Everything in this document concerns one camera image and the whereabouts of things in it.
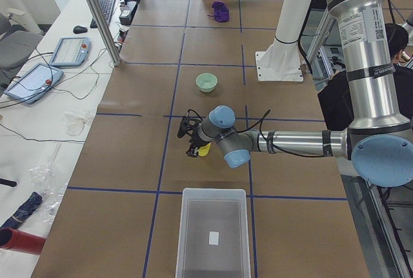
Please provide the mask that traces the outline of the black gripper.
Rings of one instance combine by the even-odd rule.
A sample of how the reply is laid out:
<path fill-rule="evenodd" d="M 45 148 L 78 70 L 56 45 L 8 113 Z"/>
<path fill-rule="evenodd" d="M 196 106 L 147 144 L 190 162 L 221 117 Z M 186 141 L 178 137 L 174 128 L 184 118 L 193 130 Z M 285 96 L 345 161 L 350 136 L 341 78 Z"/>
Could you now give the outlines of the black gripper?
<path fill-rule="evenodd" d="M 197 127 L 196 127 L 196 129 L 194 130 L 193 136 L 190 137 L 189 143 L 190 143 L 190 146 L 188 150 L 186 151 L 186 155 L 189 157 L 199 157 L 197 153 L 199 147 L 204 146 L 208 144 L 209 142 L 204 141 L 202 138 L 200 138 L 197 132 Z"/>

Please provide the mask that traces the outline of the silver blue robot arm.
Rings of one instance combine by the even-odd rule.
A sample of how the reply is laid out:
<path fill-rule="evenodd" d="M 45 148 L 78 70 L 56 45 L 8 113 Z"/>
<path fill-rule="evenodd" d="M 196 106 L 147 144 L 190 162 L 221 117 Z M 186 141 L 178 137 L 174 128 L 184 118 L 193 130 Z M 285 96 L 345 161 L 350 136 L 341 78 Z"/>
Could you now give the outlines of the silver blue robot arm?
<path fill-rule="evenodd" d="M 274 42 L 256 53 L 260 81 L 300 81 L 298 44 L 311 0 L 284 0 Z M 218 106 L 204 119 L 181 120 L 178 137 L 190 136 L 187 155 L 215 142 L 236 168 L 252 152 L 283 152 L 303 157 L 351 161 L 370 184 L 395 187 L 412 180 L 412 123 L 399 111 L 394 65 L 381 6 L 384 0 L 327 0 L 336 19 L 345 59 L 354 118 L 342 131 L 263 131 L 235 129 L 234 111 Z"/>

